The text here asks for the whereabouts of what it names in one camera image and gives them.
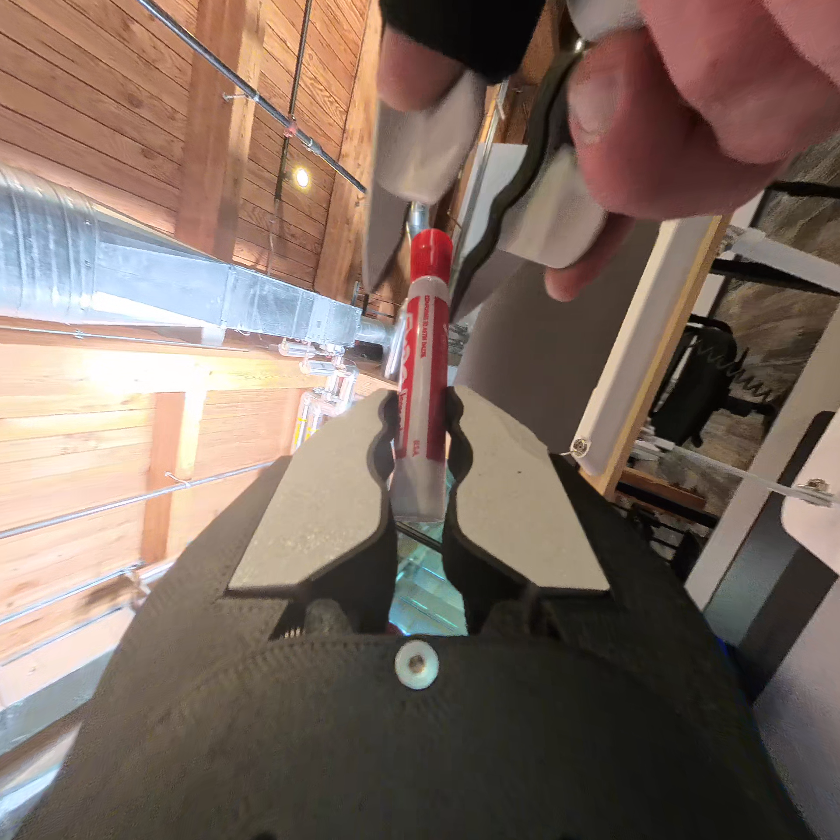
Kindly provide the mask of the red whiteboard marker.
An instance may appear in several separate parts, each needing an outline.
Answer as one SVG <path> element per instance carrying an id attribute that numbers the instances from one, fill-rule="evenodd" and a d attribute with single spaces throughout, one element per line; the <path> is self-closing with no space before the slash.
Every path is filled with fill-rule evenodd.
<path id="1" fill-rule="evenodd" d="M 442 230 L 427 228 L 412 240 L 390 484 L 394 517 L 406 522 L 438 522 L 445 516 L 452 256 L 452 241 Z"/>

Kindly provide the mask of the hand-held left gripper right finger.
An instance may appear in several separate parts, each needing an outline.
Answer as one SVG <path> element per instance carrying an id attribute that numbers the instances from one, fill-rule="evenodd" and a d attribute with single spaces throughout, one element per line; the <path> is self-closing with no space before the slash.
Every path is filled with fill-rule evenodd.
<path id="1" fill-rule="evenodd" d="M 607 581 L 549 451 L 468 387 L 447 390 L 444 569 L 466 607 L 601 596 Z"/>

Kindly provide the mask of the black desk chair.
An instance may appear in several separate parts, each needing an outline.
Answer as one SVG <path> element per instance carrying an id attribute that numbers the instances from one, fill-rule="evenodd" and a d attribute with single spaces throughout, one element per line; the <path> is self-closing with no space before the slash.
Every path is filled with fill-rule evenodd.
<path id="1" fill-rule="evenodd" d="M 759 414 L 769 426 L 779 412 L 774 390 L 747 371 L 748 355 L 725 322 L 689 316 L 654 398 L 648 427 L 671 444 L 699 447 L 714 413 Z"/>

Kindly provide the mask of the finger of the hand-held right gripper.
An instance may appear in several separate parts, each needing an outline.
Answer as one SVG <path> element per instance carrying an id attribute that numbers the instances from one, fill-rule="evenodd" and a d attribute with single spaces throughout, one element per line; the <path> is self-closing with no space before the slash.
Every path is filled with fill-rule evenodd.
<path id="1" fill-rule="evenodd" d="M 561 146 L 505 214 L 497 246 L 473 276 L 464 300 L 450 305 L 450 320 L 467 318 L 527 264 L 572 266 L 597 240 L 606 216 L 587 190 L 574 147 Z"/>
<path id="2" fill-rule="evenodd" d="M 430 108 L 402 112 L 376 103 L 371 184 L 365 195 L 364 291 L 387 278 L 412 203 L 431 207 L 455 183 L 485 115 L 487 84 L 466 72 Z"/>

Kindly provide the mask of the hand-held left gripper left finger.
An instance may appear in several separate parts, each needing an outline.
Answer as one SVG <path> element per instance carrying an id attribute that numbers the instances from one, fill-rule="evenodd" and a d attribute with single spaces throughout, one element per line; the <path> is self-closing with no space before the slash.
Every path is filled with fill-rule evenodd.
<path id="1" fill-rule="evenodd" d="M 389 607 L 396 528 L 387 480 L 397 395 L 375 391 L 291 457 L 230 578 L 231 595 Z"/>

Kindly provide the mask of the black backdrop board stand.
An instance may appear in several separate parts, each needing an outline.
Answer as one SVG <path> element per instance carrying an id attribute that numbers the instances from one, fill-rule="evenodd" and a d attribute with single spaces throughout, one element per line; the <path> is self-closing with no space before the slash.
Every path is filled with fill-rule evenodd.
<path id="1" fill-rule="evenodd" d="M 478 309 L 455 374 L 531 430 L 549 452 L 569 450 L 658 237 L 639 221 L 602 273 L 573 300 L 552 299 L 525 264 Z"/>

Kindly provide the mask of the silver ceiling duct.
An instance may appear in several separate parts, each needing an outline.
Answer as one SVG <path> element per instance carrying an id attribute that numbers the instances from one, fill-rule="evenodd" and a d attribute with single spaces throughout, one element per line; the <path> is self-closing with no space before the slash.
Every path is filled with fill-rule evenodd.
<path id="1" fill-rule="evenodd" d="M 189 248 L 89 197 L 1 170 L 1 312 L 64 324 L 234 330 L 389 349 L 393 327 Z"/>

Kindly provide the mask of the person's right hand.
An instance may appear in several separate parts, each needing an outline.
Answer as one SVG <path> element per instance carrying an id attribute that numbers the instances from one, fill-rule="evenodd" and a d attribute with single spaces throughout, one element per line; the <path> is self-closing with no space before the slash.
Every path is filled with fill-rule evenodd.
<path id="1" fill-rule="evenodd" d="M 377 88 L 404 112 L 465 70 L 490 84 L 520 67 L 545 2 L 380 2 Z M 635 219 L 728 214 L 839 125 L 838 1 L 643 1 L 640 28 L 599 37 L 570 78 L 569 124 L 590 193 L 609 213 L 571 267 L 572 300 Z"/>

